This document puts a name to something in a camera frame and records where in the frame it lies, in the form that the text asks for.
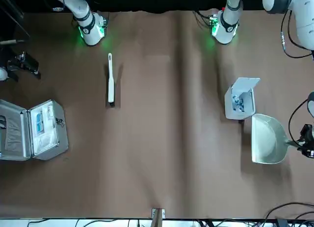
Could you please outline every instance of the green led light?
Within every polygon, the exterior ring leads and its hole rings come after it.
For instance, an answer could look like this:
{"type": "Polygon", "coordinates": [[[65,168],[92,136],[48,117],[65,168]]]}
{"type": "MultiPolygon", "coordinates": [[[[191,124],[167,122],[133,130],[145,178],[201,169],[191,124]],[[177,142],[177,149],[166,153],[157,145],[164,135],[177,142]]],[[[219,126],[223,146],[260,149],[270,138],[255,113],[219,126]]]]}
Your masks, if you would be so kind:
{"type": "Polygon", "coordinates": [[[98,33],[101,37],[105,36],[105,29],[103,27],[96,26],[98,33]]]}
{"type": "Polygon", "coordinates": [[[81,38],[84,38],[84,37],[83,37],[83,33],[82,33],[80,27],[78,27],[78,29],[79,29],[79,32],[80,32],[80,37],[81,37],[81,38]]]}
{"type": "Polygon", "coordinates": [[[235,36],[235,35],[236,35],[236,29],[237,29],[237,25],[235,26],[235,32],[234,32],[234,35],[233,35],[233,36],[235,36]]]}
{"type": "Polygon", "coordinates": [[[218,29],[219,29],[219,24],[213,26],[211,29],[211,35],[215,37],[217,35],[218,29]]]}

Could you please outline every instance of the robotic arm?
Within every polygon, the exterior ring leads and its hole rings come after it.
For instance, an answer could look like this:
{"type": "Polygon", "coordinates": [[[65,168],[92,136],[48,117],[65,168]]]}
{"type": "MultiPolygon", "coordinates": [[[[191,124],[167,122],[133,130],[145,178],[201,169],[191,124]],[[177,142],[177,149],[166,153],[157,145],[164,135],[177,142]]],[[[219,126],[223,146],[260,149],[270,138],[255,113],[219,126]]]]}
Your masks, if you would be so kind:
{"type": "MultiPolygon", "coordinates": [[[[284,14],[288,9],[293,11],[301,46],[314,50],[314,0],[262,0],[262,2],[266,12],[270,14],[284,14]]],[[[231,42],[242,10],[241,0],[227,0],[225,10],[217,14],[218,25],[212,33],[218,42],[222,44],[231,42]]]]}
{"type": "Polygon", "coordinates": [[[92,12],[85,0],[59,0],[71,10],[79,25],[81,36],[89,46],[96,45],[105,36],[106,20],[92,12]]]}
{"type": "Polygon", "coordinates": [[[236,29],[239,23],[239,18],[243,11],[242,0],[227,0],[224,11],[219,11],[217,14],[217,27],[212,35],[221,44],[231,42],[236,34],[236,29]]]}

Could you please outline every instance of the silver toolbox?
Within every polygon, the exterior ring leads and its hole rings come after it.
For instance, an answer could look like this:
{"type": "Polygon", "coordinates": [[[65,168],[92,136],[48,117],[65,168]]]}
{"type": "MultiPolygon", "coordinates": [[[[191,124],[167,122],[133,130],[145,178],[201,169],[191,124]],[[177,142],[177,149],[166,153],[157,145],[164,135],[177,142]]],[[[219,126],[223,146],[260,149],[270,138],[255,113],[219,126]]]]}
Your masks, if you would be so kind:
{"type": "Polygon", "coordinates": [[[49,160],[68,149],[62,107],[49,100],[26,110],[0,100],[0,159],[49,160]]]}

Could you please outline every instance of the case lid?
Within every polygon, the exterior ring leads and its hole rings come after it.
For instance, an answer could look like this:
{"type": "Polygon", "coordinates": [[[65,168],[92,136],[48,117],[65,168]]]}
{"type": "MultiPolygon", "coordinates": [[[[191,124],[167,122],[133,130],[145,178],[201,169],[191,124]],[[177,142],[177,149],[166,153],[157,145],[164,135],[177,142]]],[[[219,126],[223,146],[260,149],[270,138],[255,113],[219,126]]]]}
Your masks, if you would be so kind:
{"type": "Polygon", "coordinates": [[[260,78],[239,77],[231,88],[236,92],[249,92],[259,81],[260,78]]]}
{"type": "Polygon", "coordinates": [[[0,100],[0,158],[26,160],[31,157],[28,112],[25,108],[0,100]]]}

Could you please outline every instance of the white brush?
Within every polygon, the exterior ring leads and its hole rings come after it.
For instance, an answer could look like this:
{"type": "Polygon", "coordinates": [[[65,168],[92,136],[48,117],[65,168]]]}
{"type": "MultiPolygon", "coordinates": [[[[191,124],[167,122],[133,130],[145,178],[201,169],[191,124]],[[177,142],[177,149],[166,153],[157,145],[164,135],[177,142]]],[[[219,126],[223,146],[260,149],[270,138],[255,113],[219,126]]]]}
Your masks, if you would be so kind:
{"type": "Polygon", "coordinates": [[[112,54],[108,54],[109,61],[109,80],[108,80],[108,103],[114,107],[114,79],[112,73],[112,54]]]}

